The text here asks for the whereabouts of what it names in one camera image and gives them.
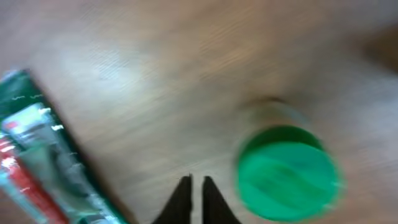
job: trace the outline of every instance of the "plastic package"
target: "plastic package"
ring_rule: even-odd
[[[0,83],[0,183],[37,223],[127,223],[27,71]]]

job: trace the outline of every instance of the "green cap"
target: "green cap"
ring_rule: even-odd
[[[255,214],[299,221],[330,208],[341,186],[329,156],[300,142],[274,142],[244,153],[238,190]]]

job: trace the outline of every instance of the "green package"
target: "green package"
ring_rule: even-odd
[[[9,73],[0,82],[0,125],[1,132],[19,149],[18,158],[70,223],[127,223],[27,70]],[[21,204],[19,198],[13,197]]]

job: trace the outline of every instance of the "wooden surface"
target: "wooden surface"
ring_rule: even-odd
[[[233,188],[236,108],[290,101],[340,163],[346,190],[312,223],[398,223],[398,76],[363,45],[396,0],[2,0],[0,71],[27,67],[116,195],[150,223],[185,174]],[[0,202],[3,223],[24,214]]]

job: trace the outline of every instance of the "bottle with green cap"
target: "bottle with green cap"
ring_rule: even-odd
[[[236,186],[262,218],[294,222],[333,208],[342,186],[331,156],[305,117],[280,100],[245,108]]]

